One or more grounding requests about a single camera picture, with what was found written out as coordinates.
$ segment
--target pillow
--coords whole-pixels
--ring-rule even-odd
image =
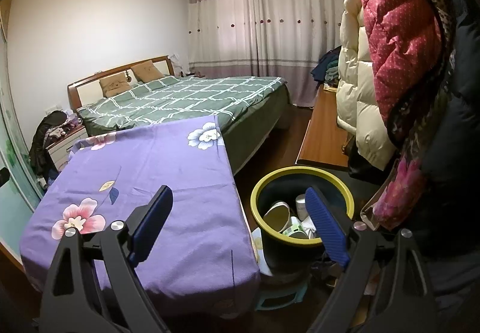
[[[125,73],[118,73],[99,80],[104,97],[113,97],[130,90]]]
[[[131,67],[135,78],[138,81],[147,83],[153,80],[159,80],[160,78],[165,77],[154,65],[151,60],[148,60],[144,63],[139,63],[138,65]]]

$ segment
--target yellow leaf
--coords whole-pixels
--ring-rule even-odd
[[[107,181],[105,184],[102,185],[100,188],[99,192],[105,191],[106,189],[109,189],[112,185],[115,184],[115,180],[113,181]]]

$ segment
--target bedside table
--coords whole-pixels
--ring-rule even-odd
[[[52,158],[57,171],[62,171],[68,162],[68,154],[71,147],[79,139],[88,138],[87,131],[84,126],[79,125],[75,129],[71,130],[68,134],[62,137],[58,142],[52,143],[47,147],[47,150]]]

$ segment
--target pink and white curtain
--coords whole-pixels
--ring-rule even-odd
[[[292,103],[313,106],[310,72],[340,44],[343,11],[343,0],[189,0],[190,70],[283,77]]]

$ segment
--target wooden headboard frame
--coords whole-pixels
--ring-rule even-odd
[[[112,68],[107,71],[100,71],[94,75],[91,75],[90,77],[83,78],[82,80],[79,80],[77,82],[71,83],[70,85],[67,86],[67,91],[68,91],[68,98],[70,100],[70,105],[72,110],[76,111],[78,108],[82,106],[82,102],[80,100],[80,96],[78,94],[78,87],[86,85],[90,82],[99,80],[100,78],[105,78],[108,77],[109,75],[117,74],[122,71],[129,70],[132,66],[138,65],[139,63],[146,62],[148,60],[151,60],[153,63],[157,62],[163,62],[166,61],[167,66],[169,67],[169,72],[170,75],[175,75],[173,71],[173,66],[172,66],[172,61],[168,56],[158,56],[157,58],[150,58],[150,59],[145,59],[145,60],[140,60],[138,62],[133,62],[129,63],[128,65],[123,65],[120,67]]]

